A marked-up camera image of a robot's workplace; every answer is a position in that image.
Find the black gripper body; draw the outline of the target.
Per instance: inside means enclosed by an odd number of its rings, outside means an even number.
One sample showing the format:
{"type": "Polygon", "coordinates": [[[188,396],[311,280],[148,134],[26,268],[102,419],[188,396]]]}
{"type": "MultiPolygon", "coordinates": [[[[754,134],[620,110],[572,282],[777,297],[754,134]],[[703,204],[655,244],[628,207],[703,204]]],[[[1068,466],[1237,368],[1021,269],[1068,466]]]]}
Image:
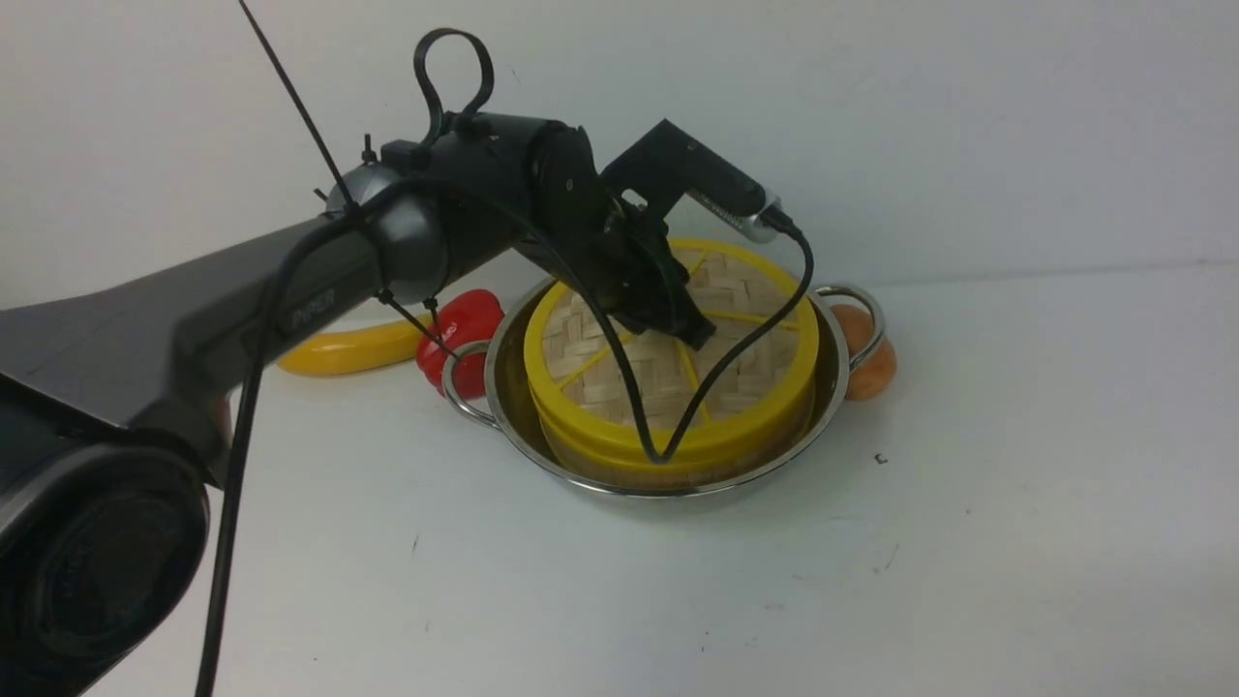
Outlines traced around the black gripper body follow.
{"type": "Polygon", "coordinates": [[[517,243],[523,258],[554,279],[593,293],[606,314],[641,334],[693,334],[686,275],[667,241],[639,224],[639,213],[620,203],[593,163],[589,134],[563,124],[540,129],[532,142],[532,223],[535,235],[517,243]]]}

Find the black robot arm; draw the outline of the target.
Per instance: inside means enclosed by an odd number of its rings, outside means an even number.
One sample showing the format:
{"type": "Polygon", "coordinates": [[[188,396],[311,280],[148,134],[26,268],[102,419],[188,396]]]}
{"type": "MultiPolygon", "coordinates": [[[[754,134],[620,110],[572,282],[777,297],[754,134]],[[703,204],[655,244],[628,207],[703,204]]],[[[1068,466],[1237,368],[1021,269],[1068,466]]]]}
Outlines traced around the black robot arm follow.
{"type": "Polygon", "coordinates": [[[197,692],[214,687],[261,371],[366,300],[420,303],[501,253],[628,329],[703,345],[662,218],[710,168],[660,123],[603,170],[581,129],[452,114],[338,178],[327,210],[2,313],[2,693],[79,696],[190,591],[223,511],[197,692]]]}

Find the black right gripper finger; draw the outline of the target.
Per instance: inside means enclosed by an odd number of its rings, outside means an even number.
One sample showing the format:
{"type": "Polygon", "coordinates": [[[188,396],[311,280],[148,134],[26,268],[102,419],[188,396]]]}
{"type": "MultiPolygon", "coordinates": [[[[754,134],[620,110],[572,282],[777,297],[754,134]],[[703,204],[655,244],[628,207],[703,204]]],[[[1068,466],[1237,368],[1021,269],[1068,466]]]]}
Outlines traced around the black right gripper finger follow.
{"type": "Polygon", "coordinates": [[[678,308],[678,339],[691,352],[700,352],[715,336],[715,323],[696,305],[678,308]]]}

